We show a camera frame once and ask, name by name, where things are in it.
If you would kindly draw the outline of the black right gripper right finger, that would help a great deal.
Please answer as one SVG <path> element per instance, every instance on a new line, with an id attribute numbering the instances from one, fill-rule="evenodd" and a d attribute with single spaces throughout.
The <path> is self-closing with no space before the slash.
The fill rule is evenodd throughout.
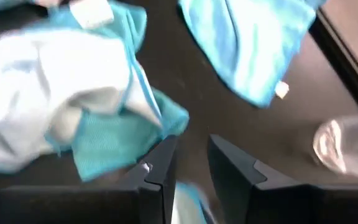
<path id="1" fill-rule="evenodd" d="M 298 182 L 215 134 L 208 162 L 227 224 L 358 224 L 358 185 Z"/>

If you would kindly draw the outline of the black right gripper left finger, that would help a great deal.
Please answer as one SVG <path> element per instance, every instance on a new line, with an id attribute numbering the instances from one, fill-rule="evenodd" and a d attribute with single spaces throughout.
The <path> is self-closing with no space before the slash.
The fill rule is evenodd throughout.
<path id="1" fill-rule="evenodd" d="M 136 165 L 90 182 L 69 153 L 0 174 L 0 224 L 171 224 L 177 141 L 169 136 Z"/>

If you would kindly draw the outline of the teal microfiber towel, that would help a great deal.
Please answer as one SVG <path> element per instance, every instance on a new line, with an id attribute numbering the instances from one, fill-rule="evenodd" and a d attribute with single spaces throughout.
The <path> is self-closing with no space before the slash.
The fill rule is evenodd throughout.
<path id="1" fill-rule="evenodd" d="M 132 68 L 130 83 L 117 111 L 101 113 L 68 108 L 46 139 L 58 152 L 71 150 L 82 180 L 131 165 L 169 135 L 178 136 L 189 122 L 186 109 L 150 87 L 135 54 L 147 26 L 143 7 L 116 0 L 80 0 L 54 7 L 50 22 L 120 39 Z"/>

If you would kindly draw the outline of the pale blue microfiber towel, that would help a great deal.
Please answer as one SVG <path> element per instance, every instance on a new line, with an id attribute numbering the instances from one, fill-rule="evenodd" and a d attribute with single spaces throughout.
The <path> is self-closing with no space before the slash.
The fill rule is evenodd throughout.
<path id="1" fill-rule="evenodd" d="M 218 224 L 205 193 L 196 185 L 177 182 L 171 224 Z"/>
<path id="2" fill-rule="evenodd" d="M 162 124 L 145 73 L 121 39 L 70 29 L 0 35 L 0 172 L 51 153 L 47 134 L 73 140 L 82 110 L 121 108 Z"/>

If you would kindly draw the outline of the clear plastic spray bottle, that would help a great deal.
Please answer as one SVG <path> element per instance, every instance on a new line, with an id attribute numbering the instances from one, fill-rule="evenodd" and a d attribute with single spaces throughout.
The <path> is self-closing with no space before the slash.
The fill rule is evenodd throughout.
<path id="1" fill-rule="evenodd" d="M 358 177 L 358 114 L 331 119 L 314 134 L 313 149 L 329 170 Z"/>

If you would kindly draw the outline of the black table mat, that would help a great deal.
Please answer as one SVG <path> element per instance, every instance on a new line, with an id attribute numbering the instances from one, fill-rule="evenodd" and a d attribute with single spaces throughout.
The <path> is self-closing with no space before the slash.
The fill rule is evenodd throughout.
<path id="1" fill-rule="evenodd" d="M 335 174 L 314 156 L 318 126 L 358 113 L 358 102 L 313 37 L 304 38 L 285 75 L 288 95 L 260 110 L 220 81 L 188 32 L 176 0 L 124 1 L 147 10 L 147 32 L 137 58 L 150 84 L 190 114 L 176 152 L 179 180 L 212 190 L 206 151 L 209 135 L 217 134 L 301 182 L 358 184 L 358 178 Z"/>

